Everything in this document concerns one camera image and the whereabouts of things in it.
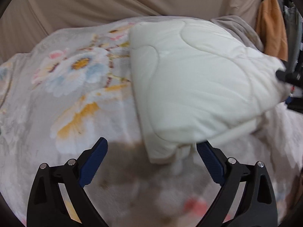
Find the cream quilted jacket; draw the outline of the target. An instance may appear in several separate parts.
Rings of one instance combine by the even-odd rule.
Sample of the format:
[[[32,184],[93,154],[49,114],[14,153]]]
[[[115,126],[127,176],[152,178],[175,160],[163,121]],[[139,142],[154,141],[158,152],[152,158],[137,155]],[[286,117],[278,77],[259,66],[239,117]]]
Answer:
[[[140,22],[129,31],[130,65],[149,161],[188,157],[194,145],[250,134],[290,87],[280,59],[245,46],[209,21]]]

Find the orange hanging garment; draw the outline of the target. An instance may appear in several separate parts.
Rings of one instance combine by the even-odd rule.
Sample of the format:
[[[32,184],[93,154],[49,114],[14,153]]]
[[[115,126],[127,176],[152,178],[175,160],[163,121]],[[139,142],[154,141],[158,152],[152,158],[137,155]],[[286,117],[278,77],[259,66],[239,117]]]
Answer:
[[[263,0],[256,19],[256,32],[263,43],[263,53],[288,60],[287,33],[278,0]]]

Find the grey floral fleece blanket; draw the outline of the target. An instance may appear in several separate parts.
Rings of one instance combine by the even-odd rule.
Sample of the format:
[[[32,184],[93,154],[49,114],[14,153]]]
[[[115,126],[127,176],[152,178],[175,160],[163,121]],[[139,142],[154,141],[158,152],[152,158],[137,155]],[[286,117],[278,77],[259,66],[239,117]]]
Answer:
[[[204,216],[220,186],[196,145],[188,157],[151,163],[136,109],[129,31],[172,19],[192,18],[62,29],[1,65],[1,194],[22,225],[38,167],[77,158],[100,137],[108,151],[84,190],[109,226],[195,226]],[[282,101],[254,132],[211,145],[240,163],[264,162],[283,220],[302,169],[302,115]]]

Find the beige fabric backdrop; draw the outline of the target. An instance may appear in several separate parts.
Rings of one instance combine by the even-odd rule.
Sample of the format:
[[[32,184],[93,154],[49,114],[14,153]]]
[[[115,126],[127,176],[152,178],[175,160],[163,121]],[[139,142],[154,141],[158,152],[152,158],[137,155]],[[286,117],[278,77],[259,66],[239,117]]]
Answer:
[[[254,26],[260,3],[261,0],[12,0],[1,17],[1,61],[30,52],[56,30],[129,17],[212,19],[237,15]]]

